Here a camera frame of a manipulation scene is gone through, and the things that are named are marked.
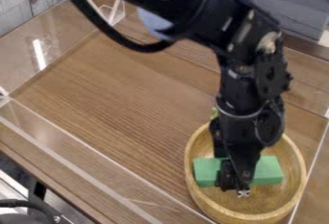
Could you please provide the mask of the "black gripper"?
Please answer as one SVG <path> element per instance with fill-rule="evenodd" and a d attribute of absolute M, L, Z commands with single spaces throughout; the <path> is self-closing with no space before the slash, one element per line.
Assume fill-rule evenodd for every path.
<path fill-rule="evenodd" d="M 251 196 L 251 181 L 261 152 L 280 140 L 284 131 L 284 104 L 265 104 L 256 112 L 237 114 L 216 105 L 219 118 L 211 122 L 215 156 L 220 160 L 215 185 L 223 192 L 235 190 L 239 198 Z M 251 174 L 244 183 L 239 174 Z"/>

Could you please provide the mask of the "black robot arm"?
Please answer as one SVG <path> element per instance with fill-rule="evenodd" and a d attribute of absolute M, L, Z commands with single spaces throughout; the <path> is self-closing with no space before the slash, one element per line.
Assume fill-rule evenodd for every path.
<path fill-rule="evenodd" d="M 137 52 L 160 52 L 184 39 L 215 51 L 221 77 L 211 133 L 215 155 L 224 159 L 215 185 L 239 196 L 251 195 L 261 152 L 284 133 L 281 96 L 292 81 L 275 16 L 252 0 L 124 0 L 137 7 L 158 38 L 140 44 L 110 25 L 87 0 L 70 1 L 100 31 Z"/>

